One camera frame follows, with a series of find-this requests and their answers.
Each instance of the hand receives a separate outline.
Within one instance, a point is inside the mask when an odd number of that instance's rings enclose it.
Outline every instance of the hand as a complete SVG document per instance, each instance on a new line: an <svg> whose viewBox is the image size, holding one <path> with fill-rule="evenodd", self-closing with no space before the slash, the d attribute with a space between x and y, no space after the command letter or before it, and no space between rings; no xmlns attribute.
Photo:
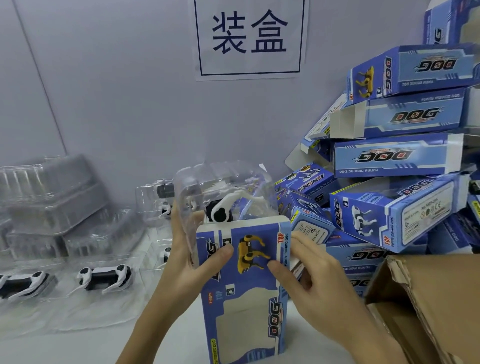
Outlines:
<svg viewBox="0 0 480 364"><path fill-rule="evenodd" d="M379 330L335 258L298 231L292 232L291 253L306 267L300 283L277 261L270 261L268 268L300 315L317 331L350 352L377 339L377 334L386 334Z"/></svg>
<svg viewBox="0 0 480 364"><path fill-rule="evenodd" d="M204 213L193 216L195 230L204 220ZM195 301L203 286L232 258L233 246L227 244L213 254L197 269L193 269L187 237L183 230L176 203L171 213L173 232L172 250L155 290L152 301L159 302L175 321Z"/></svg>

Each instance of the person's right hand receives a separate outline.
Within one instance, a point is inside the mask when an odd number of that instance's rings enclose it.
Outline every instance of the person's right hand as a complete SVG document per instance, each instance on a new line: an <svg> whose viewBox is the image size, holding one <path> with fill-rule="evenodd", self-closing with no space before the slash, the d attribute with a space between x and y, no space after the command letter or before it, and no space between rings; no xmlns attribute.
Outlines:
<svg viewBox="0 0 480 364"><path fill-rule="evenodd" d="M377 339L379 328L341 264L298 231L292 232L291 253L306 267L301 283L275 260L268 263L268 268L285 287L300 315L350 352L366 340Z"/></svg>

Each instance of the person's left hand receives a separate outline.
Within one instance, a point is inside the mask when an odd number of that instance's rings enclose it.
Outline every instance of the person's left hand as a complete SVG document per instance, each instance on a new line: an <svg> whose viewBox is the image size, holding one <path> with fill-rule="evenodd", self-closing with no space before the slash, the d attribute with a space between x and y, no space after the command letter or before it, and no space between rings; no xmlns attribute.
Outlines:
<svg viewBox="0 0 480 364"><path fill-rule="evenodd" d="M203 212L194 214L195 231L204 219ZM193 269L187 236L183 230L176 203L171 213L172 250L162 278L152 296L153 302L166 309L173 323L195 301L203 286L218 273L233 256L233 246L227 244L197 269Z"/></svg>

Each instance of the chinese character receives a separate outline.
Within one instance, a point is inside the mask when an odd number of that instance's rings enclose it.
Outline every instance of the chinese character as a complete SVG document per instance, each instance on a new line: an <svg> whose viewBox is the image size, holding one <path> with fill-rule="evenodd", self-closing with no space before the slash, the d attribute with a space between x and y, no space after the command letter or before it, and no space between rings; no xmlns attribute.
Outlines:
<svg viewBox="0 0 480 364"><path fill-rule="evenodd" d="M271 17L274 21L264 22L264 20L268 17ZM287 26L287 22L284 22L278 19L275 15L273 15L272 11L269 9L267 14L264 15L262 19L257 21L255 24L252 24L252 28L255 28L258 24L262 23L262 25L276 25L280 23L283 26ZM272 37L272 36L280 36L280 27L279 26L269 26L258 28L258 37ZM258 39L257 40L257 49L252 49L252 53L260 53L260 52L286 52L287 49L283 48L283 39Z"/></svg>
<svg viewBox="0 0 480 364"><path fill-rule="evenodd" d="M220 19L218 19L215 15L213 17L213 20L215 20L217 23L220 21ZM224 12L222 13L222 22L220 23L220 25L213 28L213 32L216 32L217 30L222 29L222 33L225 33L225 32L227 33L226 36L215 36L215 37L213 37L214 40L220 40L220 39L223 40L223 43L220 44L219 46L214 47L214 50L219 50L220 48L222 48L222 53L223 54L230 52L231 48L227 47L227 43L229 42L235 48L235 50L237 50L238 52L246 53L246 50L240 48L240 46L243 44L243 40L241 40L237 44L235 44L235 42L233 40L234 39L247 39L247 36L233 36L232 33L230 32L230 29L243 29L243 25L238 25L238 22L239 22L239 20L245 20L245 17L244 16L237 16L237 12L233 12L233 16L228 17L227 20L229 22L233 21L233 25L229 26L228 30L227 30L227 27L225 25L225 13Z"/></svg>

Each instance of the yellow label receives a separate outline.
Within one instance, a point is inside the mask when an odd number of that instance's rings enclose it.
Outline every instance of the yellow label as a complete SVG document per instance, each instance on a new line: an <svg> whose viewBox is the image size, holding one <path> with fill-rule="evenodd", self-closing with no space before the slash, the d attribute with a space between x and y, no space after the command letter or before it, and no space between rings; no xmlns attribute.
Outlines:
<svg viewBox="0 0 480 364"><path fill-rule="evenodd" d="M360 183L354 183L354 184L353 184L353 185L351 185L351 186L348 186L348 187L342 188L341 190L338 190L338 191L332 192L331 194L337 194L337 193L339 193L339 192L342 192L342 191L344 191L344 190L348 190L349 188L355 187L357 184L360 184Z"/></svg>
<svg viewBox="0 0 480 364"><path fill-rule="evenodd" d="M218 347L216 345L216 340L212 339L212 358L213 358L213 364L219 364L220 361L218 361Z"/></svg>
<svg viewBox="0 0 480 364"><path fill-rule="evenodd" d="M295 218L298 216L299 214L299 211L297 210L297 212L295 213L295 215L292 216L292 220L290 220L290 223L293 224L293 222L295 221Z"/></svg>
<svg viewBox="0 0 480 364"><path fill-rule="evenodd" d="M478 201L473 201L473 207L478 216L480 216L480 203Z"/></svg>

